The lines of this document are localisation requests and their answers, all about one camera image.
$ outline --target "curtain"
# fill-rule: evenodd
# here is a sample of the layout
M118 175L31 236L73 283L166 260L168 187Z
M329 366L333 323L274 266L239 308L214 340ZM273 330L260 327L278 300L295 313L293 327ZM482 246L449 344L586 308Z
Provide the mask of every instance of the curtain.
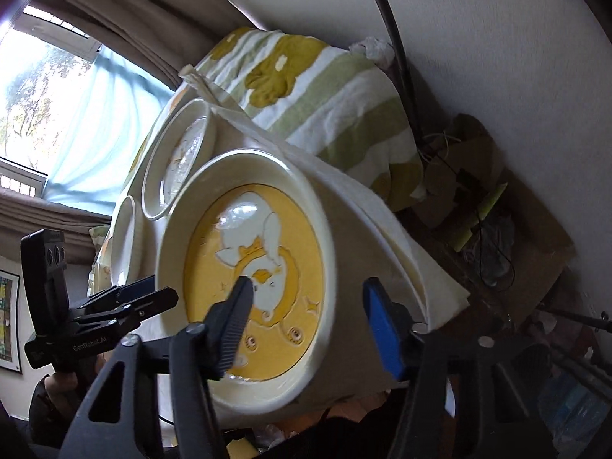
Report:
M90 228L107 225L107 216L77 210L0 188L0 255L20 262L21 238L42 228L64 232L70 264L91 265L94 244Z
M102 46L42 197L111 215L139 146L172 91Z
M33 0L171 88L224 36L253 24L228 0Z

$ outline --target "black cable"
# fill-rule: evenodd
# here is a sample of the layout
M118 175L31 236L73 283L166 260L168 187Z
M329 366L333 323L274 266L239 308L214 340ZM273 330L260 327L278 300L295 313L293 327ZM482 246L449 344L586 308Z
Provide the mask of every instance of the black cable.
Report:
M406 52L404 51L404 44L402 43L400 31L397 28L396 18L393 16L393 10L391 10L389 0L375 0L375 2L378 6L378 11L381 13L384 25L387 28L393 50L396 53L397 66L400 70L400 83L402 86L402 88L400 88L400 99L402 100L402 105L406 111L408 121L410 122L412 133L414 134L414 141L417 146L421 146L423 144L423 131L418 120L414 85L412 84L408 61L406 60Z
M169 425L174 426L174 423L172 423L172 421L170 421L169 419L166 419L160 415L158 415L158 417L164 422L164 423L168 423Z
M448 162L446 162L446 160L443 159L443 157L440 157L440 154L435 149L431 148L429 145L424 145L424 146L421 147L421 150L431 150L430 155L432 157L438 157L442 161L442 163L450 171L452 171L452 173L455 176L459 176L459 173L456 170L454 170L454 168ZM484 280L482 278L482 242L483 242L482 219L480 218L480 214L478 213L478 206L475 206L474 213L476 214L476 219L478 219L479 233L480 233L480 243L479 243L480 251L479 251L479 257L478 257L478 273L479 273L480 280L484 283ZM504 292L510 290L510 288L512 288L512 285L514 285L514 280L516 279L516 269L514 268L514 264L512 263L512 261L506 256L506 254L504 254L501 251L499 243L494 243L494 246L495 246L497 252L508 262L508 264L510 265L510 269L512 271L512 279L510 280L510 285L508 285L503 290L494 290L492 288L492 290L494 290L495 293L504 293Z
M319 423L322 423L323 421L325 421L327 419L327 417L329 416L329 412L332 410L331 407L328 407L327 409L325 409L325 411L323 412L323 414L321 414L321 418L319 420Z

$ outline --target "brown curtain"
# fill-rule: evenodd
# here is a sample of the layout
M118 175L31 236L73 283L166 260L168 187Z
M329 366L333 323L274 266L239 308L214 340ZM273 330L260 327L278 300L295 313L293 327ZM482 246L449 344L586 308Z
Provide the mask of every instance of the brown curtain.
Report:
M228 0L33 0L172 89L228 33L253 24Z
M91 265L94 244L90 228L110 223L110 217L47 202L0 188L0 255L20 262L21 238L42 228L64 232L67 261Z

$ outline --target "screw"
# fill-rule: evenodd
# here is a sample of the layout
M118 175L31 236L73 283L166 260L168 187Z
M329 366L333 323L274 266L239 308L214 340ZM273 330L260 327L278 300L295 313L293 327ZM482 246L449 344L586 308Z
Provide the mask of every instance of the screw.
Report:
M302 331L299 328L291 328L289 330L291 341L296 344L302 343Z
M485 349L490 349L493 348L493 345L495 345L495 340L491 337L480 337L478 339L478 345L484 347Z
M255 341L255 337L253 335L249 335L244 339L244 345L247 346L249 350L255 350L257 348L257 342Z
M610 319L610 316L608 315L606 311L602 311L602 319L604 321L607 321L608 319ZM599 333L599 328L595 328L595 333Z
M190 322L187 325L187 332L192 335L197 335L206 329L206 324L203 322Z
M130 333L121 339L121 345L124 347L133 347L140 341L140 337L136 333Z
M424 322L415 322L412 325L412 333L417 335L426 335L428 333L427 324Z

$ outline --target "black clamp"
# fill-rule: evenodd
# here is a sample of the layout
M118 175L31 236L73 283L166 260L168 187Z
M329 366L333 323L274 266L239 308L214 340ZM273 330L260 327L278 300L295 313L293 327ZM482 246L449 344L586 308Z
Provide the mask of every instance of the black clamp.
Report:
M458 376L459 386L453 457L557 457L535 395L516 370L550 360L545 346L518 335L462 343L428 332L405 306L391 301L377 278L363 284L363 306L385 369L398 381L414 383L390 459L438 457L450 375Z
M53 364L57 371L72 372L78 370L78 360L114 349L143 320L176 306L176 291L155 291L154 284L150 276L114 286L69 309L64 322L49 334L35 331L24 347L30 365Z
M203 322L150 342L123 337L79 407L59 459L161 459L160 373L171 375L181 458L228 458L206 381L219 380L233 365L252 306L253 284L240 277Z

